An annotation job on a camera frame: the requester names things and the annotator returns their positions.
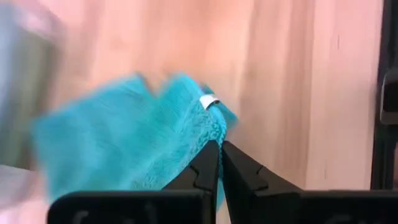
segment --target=wooden surface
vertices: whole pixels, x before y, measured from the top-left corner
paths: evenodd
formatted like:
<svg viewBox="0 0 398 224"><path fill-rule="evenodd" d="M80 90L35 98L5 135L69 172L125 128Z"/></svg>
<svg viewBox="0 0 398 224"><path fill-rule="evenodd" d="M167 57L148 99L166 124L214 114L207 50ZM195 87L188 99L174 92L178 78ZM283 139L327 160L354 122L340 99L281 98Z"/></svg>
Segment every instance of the wooden surface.
<svg viewBox="0 0 398 224"><path fill-rule="evenodd" d="M274 172L306 189L369 188L382 0L42 4L65 25L52 108L131 71L154 89L184 71L239 116L232 142Z"/></svg>

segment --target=microfiber cloth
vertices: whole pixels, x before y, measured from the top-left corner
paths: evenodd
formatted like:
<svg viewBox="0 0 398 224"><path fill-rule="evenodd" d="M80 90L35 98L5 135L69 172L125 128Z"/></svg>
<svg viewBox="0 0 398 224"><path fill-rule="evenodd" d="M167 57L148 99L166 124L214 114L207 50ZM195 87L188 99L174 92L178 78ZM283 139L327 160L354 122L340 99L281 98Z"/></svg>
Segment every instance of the microfiber cloth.
<svg viewBox="0 0 398 224"><path fill-rule="evenodd" d="M136 75L35 120L32 139L50 201L77 190L161 190L209 140L221 147L236 122L222 103L204 109L199 99L207 93L208 86L178 74L153 95Z"/></svg>

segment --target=black frame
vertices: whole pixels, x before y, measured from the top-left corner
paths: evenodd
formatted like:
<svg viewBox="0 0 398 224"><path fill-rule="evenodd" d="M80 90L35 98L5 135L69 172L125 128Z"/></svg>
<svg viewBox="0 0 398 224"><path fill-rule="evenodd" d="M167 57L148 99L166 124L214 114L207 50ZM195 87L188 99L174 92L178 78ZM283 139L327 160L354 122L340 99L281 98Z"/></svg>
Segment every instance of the black frame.
<svg viewBox="0 0 398 224"><path fill-rule="evenodd" d="M398 67L398 2L384 0L379 70L377 74L376 117L374 122L371 189L392 189L394 186L394 154L397 125L380 121L381 94L388 70Z"/></svg>

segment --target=teal towel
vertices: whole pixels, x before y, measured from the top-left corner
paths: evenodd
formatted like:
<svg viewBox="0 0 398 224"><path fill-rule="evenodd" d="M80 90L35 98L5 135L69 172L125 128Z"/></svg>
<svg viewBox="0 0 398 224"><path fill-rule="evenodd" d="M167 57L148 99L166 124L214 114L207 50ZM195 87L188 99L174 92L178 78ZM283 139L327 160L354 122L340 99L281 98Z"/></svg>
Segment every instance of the teal towel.
<svg viewBox="0 0 398 224"><path fill-rule="evenodd" d="M221 147L235 124L225 105L204 109L206 93L177 75L154 96L135 76L37 119L32 136L50 199L77 190L161 190L209 140ZM223 197L219 180L218 206Z"/></svg>

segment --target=towel label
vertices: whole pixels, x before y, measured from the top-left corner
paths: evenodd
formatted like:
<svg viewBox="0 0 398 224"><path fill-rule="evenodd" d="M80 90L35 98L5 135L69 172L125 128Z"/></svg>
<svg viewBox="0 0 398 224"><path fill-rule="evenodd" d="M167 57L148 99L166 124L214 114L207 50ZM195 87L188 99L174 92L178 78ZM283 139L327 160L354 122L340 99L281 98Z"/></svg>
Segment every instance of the towel label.
<svg viewBox="0 0 398 224"><path fill-rule="evenodd" d="M203 95L199 98L199 101L203 108L207 110L207 108L213 103L219 103L220 100L213 94Z"/></svg>

